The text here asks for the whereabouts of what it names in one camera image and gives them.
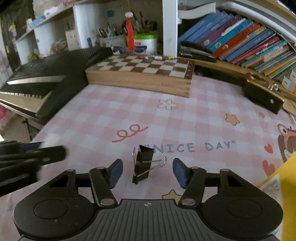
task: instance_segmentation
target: book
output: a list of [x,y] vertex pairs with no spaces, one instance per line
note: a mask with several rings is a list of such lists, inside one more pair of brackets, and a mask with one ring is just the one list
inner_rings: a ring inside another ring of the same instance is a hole
[[261,59],[260,61],[258,61],[257,63],[253,64],[250,66],[251,69],[255,69],[257,68],[258,66],[274,59],[274,58],[277,58],[281,55],[284,55],[284,57],[287,57],[288,54],[292,54],[293,52],[289,50],[289,47],[287,45],[285,45],[283,47],[283,49],[277,49],[276,51],[270,53],[270,54],[267,54],[266,56],[264,56],[263,59]]
[[248,18],[244,22],[242,22],[240,25],[235,27],[233,30],[231,30],[229,33],[227,33],[224,37],[222,37],[217,43],[215,43],[212,47],[209,48],[210,51],[215,52],[218,48],[220,48],[222,45],[227,43],[230,39],[232,39],[235,35],[243,31],[245,28],[251,26],[253,24],[253,21]]
[[273,65],[273,64],[275,64],[275,63],[277,63],[277,62],[279,62],[281,60],[283,60],[284,58],[288,57],[292,53],[293,53],[292,51],[288,51],[286,53],[279,54],[278,56],[272,58],[271,60],[269,60],[269,61],[267,61],[265,63],[262,63],[262,64],[260,64],[257,67],[254,67],[254,70],[256,70],[257,72],[259,72],[259,71],[263,71],[264,72],[264,70],[266,68],[268,68],[269,66],[271,66],[271,65]]
[[205,16],[202,20],[193,25],[190,29],[188,29],[184,34],[178,37],[178,49],[180,49],[181,41],[187,40],[192,34],[194,34],[198,29],[200,29],[203,25],[205,25],[208,21],[216,17],[220,13],[219,10],[216,10],[215,13],[210,13]]
[[284,66],[280,67],[278,70],[273,72],[271,74],[271,78],[274,78],[275,76],[277,76],[279,73],[283,72],[285,69],[287,69],[289,66],[293,65],[294,63],[296,63],[296,58],[292,59],[291,61],[286,63]]
[[211,27],[220,22],[226,16],[227,13],[225,11],[220,12],[216,17],[208,21],[204,26],[202,26],[199,30],[192,34],[186,41],[195,42],[197,38],[199,38],[202,34],[204,34],[206,31],[208,31]]
[[284,76],[289,77],[291,75],[291,73],[292,73],[292,70],[294,70],[294,68],[296,68],[296,63],[289,66],[282,73],[277,74],[273,79],[276,80],[276,81],[282,82]]
[[178,10],[178,18],[195,19],[214,12],[216,12],[216,2],[211,2],[211,3],[203,4],[191,9]]
[[213,56],[217,58],[218,56],[222,55],[227,51],[228,48],[233,47],[236,43],[239,41],[243,40],[246,36],[248,36],[250,33],[255,31],[260,27],[260,24],[258,22],[254,22],[251,26],[247,27],[243,31],[241,31],[239,34],[234,36],[232,39],[230,39],[226,44],[224,44],[222,47],[217,49],[214,53]]
[[267,51],[264,51],[263,53],[259,54],[258,56],[244,62],[241,66],[242,67],[249,67],[251,65],[253,65],[253,63],[255,62],[258,62],[259,60],[263,59],[265,55],[273,52],[273,51],[276,51],[278,48],[281,48],[283,49],[283,46],[287,44],[287,41],[286,40],[281,40],[280,43],[277,45],[277,46],[274,46],[272,47],[271,49],[267,50]]
[[219,27],[217,30],[214,30],[211,32],[207,37],[205,37],[204,40],[202,40],[199,45],[203,48],[206,48],[207,46],[211,45],[213,41],[215,41],[218,37],[221,36],[221,34],[229,27],[234,25],[236,22],[240,21],[242,19],[241,15],[236,15],[232,19],[230,19],[228,22],[226,22],[224,25]]
[[211,27],[210,29],[208,29],[206,32],[204,32],[200,37],[198,37],[194,43],[199,44],[204,38],[206,38],[213,30],[216,30],[217,28],[221,27],[223,24],[225,24],[226,22],[228,22],[230,19],[233,18],[232,14],[227,15],[226,17],[224,17],[221,21],[219,21],[218,23],[216,23],[213,27]]
[[264,43],[260,44],[258,47],[251,49],[250,52],[248,52],[247,54],[244,54],[242,57],[240,57],[238,59],[238,61],[241,61],[243,59],[249,60],[253,57],[251,57],[252,55],[258,53],[259,51],[263,50],[264,48],[270,46],[271,44],[275,43],[279,41],[279,37],[277,36],[273,36],[272,38],[270,38],[269,40],[265,41]]
[[240,47],[238,50],[236,50],[234,53],[232,53],[226,60],[227,62],[232,62],[233,64],[237,63],[237,58],[239,58],[241,55],[252,49],[255,45],[260,43],[261,41],[267,39],[271,35],[273,35],[274,32],[271,29],[266,29],[261,34],[259,34],[257,37],[252,39],[247,44]]
[[237,44],[235,44],[232,48],[229,48],[223,55],[219,56],[219,59],[225,60],[227,57],[229,57],[234,51],[238,50],[240,47],[245,45],[246,43],[250,42],[253,38],[261,34],[264,30],[266,30],[265,26],[261,26],[251,34],[249,34],[247,37],[245,37],[243,40],[239,41]]
[[290,55],[289,57],[283,59],[282,61],[278,62],[277,64],[275,64],[275,66],[273,66],[272,69],[264,72],[264,75],[270,75],[273,72],[275,72],[276,70],[278,70],[280,67],[284,66],[286,63],[288,63],[289,61],[291,61],[292,59],[296,58],[296,53],[293,53],[292,55]]
[[279,40],[279,41],[277,41],[277,42],[275,42],[275,43],[269,45],[268,47],[266,47],[266,48],[264,48],[264,49],[261,49],[260,51],[256,52],[255,54],[253,54],[253,55],[251,55],[251,56],[249,56],[249,57],[243,59],[242,61],[238,62],[238,65],[242,65],[242,64],[244,64],[245,62],[249,61],[250,59],[255,58],[256,56],[258,56],[258,55],[264,53],[265,51],[267,51],[267,50],[269,50],[269,49],[271,49],[271,48],[277,46],[277,45],[280,44],[280,43],[281,43],[281,40]]
[[245,21],[245,18],[242,18],[241,20],[237,21],[234,25],[226,29],[217,39],[213,41],[210,45],[207,46],[207,49],[210,49],[213,45],[215,45],[220,39],[222,39],[225,36],[225,33],[228,33],[231,29],[236,28],[238,25],[240,25],[243,21]]

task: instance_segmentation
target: black binder clip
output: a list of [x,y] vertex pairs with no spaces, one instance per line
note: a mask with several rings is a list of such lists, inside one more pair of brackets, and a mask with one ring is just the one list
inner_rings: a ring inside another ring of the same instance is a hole
[[[158,167],[164,167],[166,164],[166,156],[164,156],[161,160],[152,160],[154,154],[154,149],[139,145],[138,153],[136,153],[136,148],[133,148],[133,161],[135,165],[134,175],[133,175],[133,183],[138,184],[139,181],[142,181],[148,178],[149,172],[152,169]],[[163,164],[159,164],[155,167],[151,167],[152,162],[163,161]]]

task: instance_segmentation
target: orange book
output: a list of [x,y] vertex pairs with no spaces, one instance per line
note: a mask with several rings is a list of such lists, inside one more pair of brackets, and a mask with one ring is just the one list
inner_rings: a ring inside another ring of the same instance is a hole
[[271,74],[272,72],[276,71],[277,69],[279,69],[280,67],[284,66],[285,64],[287,64],[288,62],[290,62],[291,60],[293,60],[293,59],[295,59],[295,58],[296,58],[296,56],[294,56],[293,58],[288,59],[287,61],[281,63],[280,65],[278,65],[278,66],[276,66],[276,67],[274,67],[274,68],[272,68],[272,69],[270,69],[270,70],[264,72],[264,75],[269,75],[269,74]]
[[217,49],[212,55],[215,58],[217,58],[218,56],[224,54],[228,49],[233,48],[234,45],[236,45],[239,41],[243,40],[246,36],[254,32],[259,27],[260,24],[258,22],[254,22],[251,26],[241,31],[239,34],[237,34],[231,40],[229,40],[226,44]]

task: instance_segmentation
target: book spine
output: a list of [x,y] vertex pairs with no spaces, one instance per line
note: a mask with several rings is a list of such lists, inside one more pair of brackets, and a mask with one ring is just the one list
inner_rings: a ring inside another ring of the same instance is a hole
[[250,64],[250,63],[252,63],[253,61],[259,59],[260,57],[265,56],[265,55],[268,54],[268,53],[271,53],[271,52],[277,50],[278,48],[282,48],[282,49],[283,49],[283,46],[286,45],[286,44],[287,44],[287,41],[286,41],[286,40],[283,40],[283,41],[281,41],[277,46],[274,46],[274,47],[270,48],[269,50],[266,50],[266,51],[264,51],[263,53],[259,54],[258,56],[256,56],[256,57],[254,57],[254,58],[252,58],[252,59],[250,59],[250,60],[244,62],[241,66],[242,66],[242,67],[248,67],[248,66],[251,66],[252,64]]
[[244,56],[246,60],[249,60],[255,56],[257,56],[258,54],[268,50],[268,47],[271,48],[271,46],[278,42],[280,39],[277,36],[272,37],[271,39],[265,41],[263,44],[259,45],[258,47],[252,49],[249,53],[245,54]]
[[213,27],[215,24],[217,24],[219,21],[221,21],[226,16],[227,16],[227,13],[225,11],[219,13],[216,17],[211,19],[204,26],[202,26],[199,30],[197,30],[194,34],[192,34],[186,41],[194,42],[197,38],[199,38],[202,34],[204,34],[207,30],[209,30],[211,27]]
[[274,78],[275,76],[277,76],[278,74],[280,74],[281,72],[286,70],[288,67],[293,65],[295,62],[296,62],[296,59],[292,59],[291,61],[286,63],[284,66],[280,67],[277,71],[275,71],[274,73],[271,74],[272,78]]
[[178,37],[178,48],[180,48],[181,46],[181,41],[187,40],[192,34],[194,34],[198,29],[200,29],[204,24],[206,24],[212,18],[216,17],[219,13],[220,11],[216,10],[215,13],[208,14],[202,20],[200,20],[197,24],[195,24],[193,27],[188,29],[184,34]]
[[234,25],[236,22],[240,21],[242,19],[241,15],[236,15],[232,19],[230,19],[228,22],[226,22],[224,25],[222,25],[220,28],[217,30],[214,30],[212,33],[210,33],[209,36],[207,36],[201,43],[200,46],[203,48],[206,48],[209,46],[214,40],[216,40],[218,37],[221,36],[221,34]]
[[205,39],[212,31],[216,30],[217,28],[221,27],[223,24],[225,24],[228,20],[232,19],[233,15],[229,14],[226,17],[224,17],[221,21],[216,23],[213,27],[208,29],[206,32],[204,32],[200,37],[198,37],[194,43],[199,44],[203,39]]
[[250,42],[253,38],[255,38],[256,36],[258,36],[259,34],[261,34],[264,30],[266,30],[266,27],[265,26],[261,26],[260,28],[258,28],[257,30],[255,30],[254,32],[252,32],[251,34],[249,34],[247,37],[245,37],[242,41],[240,41],[236,45],[234,45],[232,49],[231,48],[228,49],[223,55],[221,55],[219,57],[219,59],[225,60],[234,51],[238,50],[240,47],[242,47],[243,45],[245,45],[248,42]]
[[289,66],[287,69],[285,69],[282,73],[277,74],[273,79],[277,80],[277,81],[282,81],[284,76],[290,76],[292,73],[292,70],[296,67],[296,63],[292,64],[291,66]]
[[239,34],[234,36],[232,39],[230,39],[226,44],[224,44],[222,47],[217,49],[213,56],[217,58],[218,56],[222,55],[227,51],[228,48],[232,48],[237,42],[243,40],[246,36],[248,36],[250,33],[255,31],[260,27],[260,24],[258,22],[254,22],[251,26],[247,27],[243,31],[241,31]]
[[276,64],[276,66],[274,66],[272,69],[264,72],[264,75],[270,75],[272,74],[273,72],[275,72],[277,69],[279,69],[280,67],[284,66],[286,63],[290,62],[292,59],[295,59],[296,58],[296,53],[292,54],[291,56],[289,56],[288,58],[278,62]]
[[251,24],[253,24],[253,21],[250,18],[248,18],[247,20],[242,22],[240,25],[238,25],[235,29],[231,30],[228,34],[226,34],[222,39],[220,39],[212,47],[210,47],[209,50],[212,52],[215,52],[218,48],[220,48],[222,45],[227,43],[235,35],[243,31],[245,28],[249,27]]
[[261,34],[259,34],[257,37],[255,37],[253,40],[236,50],[231,56],[229,56],[226,60],[228,62],[232,62],[233,64],[236,64],[238,61],[237,59],[246,53],[248,50],[252,49],[256,44],[263,41],[264,39],[268,38],[270,35],[273,34],[273,31],[271,29],[266,29]]
[[289,48],[286,48],[287,46],[284,46],[284,48],[281,50],[276,50],[275,52],[271,53],[270,55],[264,56],[264,58],[262,60],[260,60],[259,62],[257,62],[256,64],[253,64],[252,66],[250,66],[251,69],[255,69],[257,67],[259,67],[260,65],[270,61],[271,59],[274,59],[276,57],[278,57],[281,54],[284,54],[285,57],[288,56],[288,54],[292,54],[292,51],[289,51]]
[[284,58],[288,57],[289,54],[292,54],[292,52],[287,52],[285,54],[280,54],[279,56],[275,57],[275,58],[272,58],[271,60],[263,63],[263,64],[260,64],[259,66],[255,67],[254,69],[257,71],[257,72],[264,72],[264,70],[268,67],[270,67],[271,65],[283,60]]

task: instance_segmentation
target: desk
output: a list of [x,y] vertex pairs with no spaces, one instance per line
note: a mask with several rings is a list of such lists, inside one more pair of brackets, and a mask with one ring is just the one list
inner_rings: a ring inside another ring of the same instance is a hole
[[[231,122],[236,116],[240,123],[233,126],[226,122],[226,114]],[[88,85],[34,139],[61,136],[68,148],[67,159],[44,167],[40,182],[0,198],[1,240],[17,240],[12,212],[29,193],[66,169],[88,172],[97,166],[107,167],[117,158],[123,160],[123,174],[112,191],[118,201],[161,199],[171,189],[182,194],[172,171],[176,157],[189,167],[199,166],[208,172],[229,168],[258,185],[283,164],[279,123],[291,126],[283,110],[275,115],[245,98],[241,87],[210,78],[194,76],[190,98]],[[135,124],[143,131],[132,132],[130,128],[138,128],[132,126]],[[118,141],[122,139],[117,136],[119,130],[126,130],[130,137]],[[138,145],[155,148],[154,160],[164,155],[168,160],[164,168],[152,170],[148,179],[135,185],[131,154]],[[216,191],[206,189],[204,198]]]

